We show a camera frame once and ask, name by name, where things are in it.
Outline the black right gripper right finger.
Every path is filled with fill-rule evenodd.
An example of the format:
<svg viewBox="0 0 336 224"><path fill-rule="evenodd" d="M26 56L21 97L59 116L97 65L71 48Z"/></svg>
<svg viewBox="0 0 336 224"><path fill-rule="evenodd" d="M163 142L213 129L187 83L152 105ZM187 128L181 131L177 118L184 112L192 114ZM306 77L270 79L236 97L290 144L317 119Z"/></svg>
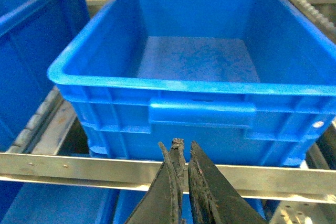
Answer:
<svg viewBox="0 0 336 224"><path fill-rule="evenodd" d="M191 143L188 189L194 223L266 223L196 141Z"/></svg>

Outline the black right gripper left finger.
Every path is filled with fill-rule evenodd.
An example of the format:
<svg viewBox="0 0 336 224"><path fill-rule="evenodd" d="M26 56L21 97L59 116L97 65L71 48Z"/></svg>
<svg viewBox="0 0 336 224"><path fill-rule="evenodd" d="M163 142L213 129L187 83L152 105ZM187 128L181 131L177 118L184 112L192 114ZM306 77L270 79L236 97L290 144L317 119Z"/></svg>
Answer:
<svg viewBox="0 0 336 224"><path fill-rule="evenodd" d="M159 147L164 161L149 190L129 215L126 223L186 223L182 218L184 140L172 139L169 150L162 142L159 142Z"/></svg>

